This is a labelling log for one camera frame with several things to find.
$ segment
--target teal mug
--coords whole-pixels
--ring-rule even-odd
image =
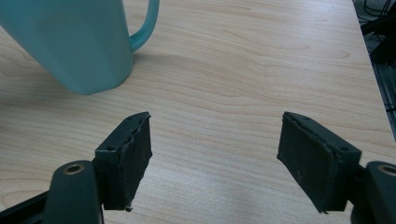
[[[131,36],[122,0],[0,0],[0,25],[67,89],[92,94],[130,75],[132,53],[151,36],[159,4],[148,1]]]

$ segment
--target mug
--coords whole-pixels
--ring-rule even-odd
[[[131,36],[122,0],[0,0],[0,25],[67,89],[92,94],[130,75],[132,53],[151,36],[159,4],[148,1]]]

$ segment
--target mug handle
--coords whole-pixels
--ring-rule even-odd
[[[148,13],[142,27],[129,37],[131,51],[135,52],[140,49],[146,41],[148,41],[152,32],[154,31],[155,23],[157,22],[158,10],[160,8],[160,0],[148,1]]]

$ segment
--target wooden table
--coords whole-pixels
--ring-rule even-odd
[[[131,33],[146,1],[124,1]],[[162,1],[129,78],[65,90],[0,30],[0,210],[49,188],[127,116],[149,111],[154,153],[132,213],[106,223],[348,223],[318,214],[276,159],[284,111],[363,151],[396,148],[350,0]]]

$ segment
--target wood grain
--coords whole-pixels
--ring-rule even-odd
[[[146,1],[124,1],[136,31]],[[0,210],[149,111],[154,156],[132,213],[106,223],[348,223],[320,215],[276,159],[284,111],[363,151],[396,148],[351,1],[161,2],[149,42],[114,90],[65,90],[0,30]]]

